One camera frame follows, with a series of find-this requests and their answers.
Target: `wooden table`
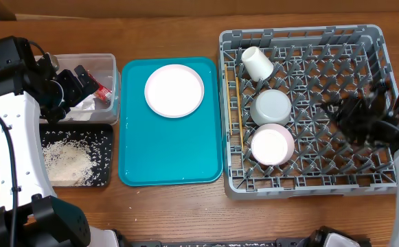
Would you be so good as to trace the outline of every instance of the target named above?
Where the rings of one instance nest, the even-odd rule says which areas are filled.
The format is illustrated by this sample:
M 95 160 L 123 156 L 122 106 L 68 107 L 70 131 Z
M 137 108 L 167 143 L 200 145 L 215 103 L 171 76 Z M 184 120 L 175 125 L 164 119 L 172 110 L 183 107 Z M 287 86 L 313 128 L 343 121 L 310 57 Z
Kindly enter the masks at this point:
M 0 38 L 35 40 L 53 54 L 112 53 L 121 70 L 138 58 L 207 56 L 216 62 L 223 30 L 367 23 L 383 30 L 399 86 L 399 13 L 0 22 Z M 80 207 L 91 225 L 116 228 L 131 240 L 304 237 L 322 225 L 367 234 L 374 246 L 386 246 L 391 235 L 394 195 L 232 201 L 225 195 L 222 178 L 206 185 L 132 188 L 119 180 L 118 152 L 116 141 L 108 187 L 56 192 Z

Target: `plastic crate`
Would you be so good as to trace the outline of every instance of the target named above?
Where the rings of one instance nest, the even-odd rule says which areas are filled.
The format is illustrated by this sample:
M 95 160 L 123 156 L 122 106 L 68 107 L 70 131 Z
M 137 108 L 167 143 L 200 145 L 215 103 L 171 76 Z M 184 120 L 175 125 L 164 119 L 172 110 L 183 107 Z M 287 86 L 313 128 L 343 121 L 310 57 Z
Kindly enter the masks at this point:
M 258 46 L 274 63 L 271 77 L 254 82 L 241 63 L 242 52 Z M 387 104 L 398 95 L 387 47 L 375 25 L 229 30 L 219 37 L 220 107 L 225 192 L 236 200 L 396 192 L 396 172 L 388 149 L 351 147 L 319 108 L 321 102 L 350 93 L 368 93 L 371 82 L 391 87 Z M 227 66 L 231 121 L 225 79 Z M 244 152 L 237 116 L 239 78 Z M 294 155 L 278 166 L 259 164 L 250 140 L 258 128 L 249 115 L 263 90 L 278 89 L 292 102 L 285 127 L 295 139 Z M 230 136 L 229 124 L 233 135 Z
M 60 69 L 70 70 L 74 75 L 74 68 L 82 65 L 101 85 L 112 90 L 110 104 L 96 104 L 95 110 L 76 110 L 71 108 L 67 116 L 60 120 L 63 123 L 99 123 L 115 124 L 119 118 L 120 74 L 113 54 L 63 54 L 55 55 Z

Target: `clear plastic container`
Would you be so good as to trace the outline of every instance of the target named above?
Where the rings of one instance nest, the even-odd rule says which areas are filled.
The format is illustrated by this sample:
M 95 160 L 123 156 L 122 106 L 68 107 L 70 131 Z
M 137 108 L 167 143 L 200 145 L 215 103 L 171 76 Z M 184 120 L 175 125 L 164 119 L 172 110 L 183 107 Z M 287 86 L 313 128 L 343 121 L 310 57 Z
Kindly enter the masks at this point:
M 105 123 L 115 124 L 119 117 L 120 100 L 120 74 L 117 69 L 115 56 L 112 54 L 64 54 L 55 55 L 59 61 L 60 69 L 73 72 L 78 65 L 82 65 L 101 85 L 112 90 L 112 100 L 106 104 L 95 99 L 95 110 L 79 110 L 71 108 L 65 119 L 66 123 Z

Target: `black tray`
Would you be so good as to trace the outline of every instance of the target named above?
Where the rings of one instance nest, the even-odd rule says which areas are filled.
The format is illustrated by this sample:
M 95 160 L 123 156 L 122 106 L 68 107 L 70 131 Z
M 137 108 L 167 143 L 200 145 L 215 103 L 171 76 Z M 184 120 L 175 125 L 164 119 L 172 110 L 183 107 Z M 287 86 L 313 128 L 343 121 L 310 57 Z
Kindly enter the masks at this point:
M 48 144 L 64 140 L 85 140 L 93 148 L 99 148 L 100 155 L 91 155 L 91 160 L 97 165 L 91 170 L 94 174 L 100 174 L 97 177 L 88 179 L 91 185 L 77 187 L 104 187 L 111 179 L 112 155 L 114 134 L 112 126 L 104 123 L 59 123 L 59 124 L 41 124 L 40 135 L 42 148 Z

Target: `white cup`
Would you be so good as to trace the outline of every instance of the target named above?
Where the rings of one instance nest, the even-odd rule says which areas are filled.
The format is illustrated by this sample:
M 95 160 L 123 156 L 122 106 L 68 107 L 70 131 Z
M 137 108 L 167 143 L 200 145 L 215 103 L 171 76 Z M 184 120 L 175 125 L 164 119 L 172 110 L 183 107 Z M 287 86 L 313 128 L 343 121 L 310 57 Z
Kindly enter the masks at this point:
M 263 165 L 281 165 L 293 155 L 294 138 L 285 127 L 268 123 L 255 131 L 251 151 Z
M 251 103 L 249 113 L 253 121 L 264 124 L 286 125 L 290 119 L 292 105 L 288 96 L 275 89 L 261 92 Z
M 259 47 L 250 47 L 242 54 L 242 62 L 253 81 L 267 79 L 274 70 L 273 63 L 260 51 Z

